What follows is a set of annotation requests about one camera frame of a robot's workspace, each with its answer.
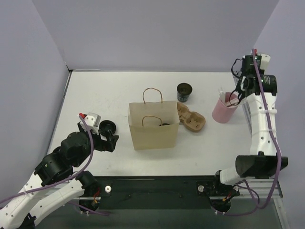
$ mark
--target black cup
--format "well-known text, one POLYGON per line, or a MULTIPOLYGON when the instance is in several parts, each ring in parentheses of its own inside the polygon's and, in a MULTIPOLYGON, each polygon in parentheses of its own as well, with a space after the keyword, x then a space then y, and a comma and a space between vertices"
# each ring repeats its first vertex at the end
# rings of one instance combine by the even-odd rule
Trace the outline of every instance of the black cup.
POLYGON ((178 93, 178 101, 179 102, 186 102, 192 93, 193 89, 188 83, 181 83, 177 86, 177 93, 178 93))

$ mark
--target beige gift bag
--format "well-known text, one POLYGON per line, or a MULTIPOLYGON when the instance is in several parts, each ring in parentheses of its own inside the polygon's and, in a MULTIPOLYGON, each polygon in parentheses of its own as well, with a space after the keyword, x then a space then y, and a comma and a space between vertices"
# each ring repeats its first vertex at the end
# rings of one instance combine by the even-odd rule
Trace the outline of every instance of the beige gift bag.
POLYGON ((139 149, 171 148, 176 145, 179 128, 179 116, 176 101, 150 103, 130 103, 128 123, 132 135, 133 147, 139 149))

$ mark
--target tabletop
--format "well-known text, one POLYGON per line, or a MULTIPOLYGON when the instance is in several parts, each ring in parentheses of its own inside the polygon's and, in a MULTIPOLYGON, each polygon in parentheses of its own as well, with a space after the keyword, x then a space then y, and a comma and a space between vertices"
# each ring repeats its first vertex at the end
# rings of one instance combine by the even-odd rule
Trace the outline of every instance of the tabletop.
MULTIPOLYGON (((92 112, 99 114, 101 120, 113 121, 117 126, 115 134, 120 136, 114 152, 94 151, 87 168, 94 176, 214 175, 232 167, 238 155, 248 155, 251 145, 242 107, 226 124, 213 120, 220 87, 225 92, 235 88, 230 73, 73 71, 49 152, 78 131, 78 113, 92 112), (158 88, 165 101, 176 101, 177 85, 183 82, 193 87, 184 104, 205 117, 203 129, 195 133, 180 125, 174 148, 135 151, 128 125, 129 103, 142 102, 142 93, 148 87, 158 88)), ((145 99, 158 102, 160 94, 148 90, 145 99)))

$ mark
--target pink cup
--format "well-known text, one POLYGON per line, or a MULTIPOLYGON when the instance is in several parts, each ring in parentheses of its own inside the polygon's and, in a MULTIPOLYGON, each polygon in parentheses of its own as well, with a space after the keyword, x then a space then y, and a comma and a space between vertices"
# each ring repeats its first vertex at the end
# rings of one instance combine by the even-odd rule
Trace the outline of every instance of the pink cup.
MULTIPOLYGON (((225 93, 225 102, 229 101, 230 94, 231 94, 231 92, 225 93)), ((237 95, 232 94, 231 100, 233 100, 235 98, 237 98, 237 95)), ((212 117, 218 123, 227 123, 231 119, 231 117, 232 117, 234 111, 237 109, 237 107, 238 106, 227 107, 226 105, 223 104, 223 102, 219 98, 219 100, 212 112, 212 117)))

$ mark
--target brown twisted handle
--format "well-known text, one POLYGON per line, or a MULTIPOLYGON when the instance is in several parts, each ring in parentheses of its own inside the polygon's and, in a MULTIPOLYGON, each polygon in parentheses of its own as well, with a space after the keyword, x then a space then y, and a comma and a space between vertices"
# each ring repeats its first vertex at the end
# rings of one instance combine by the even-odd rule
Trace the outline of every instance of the brown twisted handle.
POLYGON ((147 116, 144 116, 144 117, 143 117, 143 119, 142 119, 142 126, 144 126, 144 118, 147 118, 147 117, 158 118, 158 119, 161 121, 161 126, 163 126, 162 119, 161 119, 161 118, 159 118, 159 117, 153 116, 153 115, 147 115, 147 116))
POLYGON ((144 93, 145 93, 145 92, 146 92, 148 89, 154 89, 154 90, 156 90, 156 91, 160 92, 160 95, 161 95, 161 103, 163 103, 163 97, 162 97, 162 93, 161 93, 161 91, 160 91, 160 90, 158 90, 158 89, 156 89, 156 88, 149 87, 149 88, 146 88, 146 89, 143 91, 143 101, 144 101, 144 104, 146 104, 145 99, 144 99, 144 93))

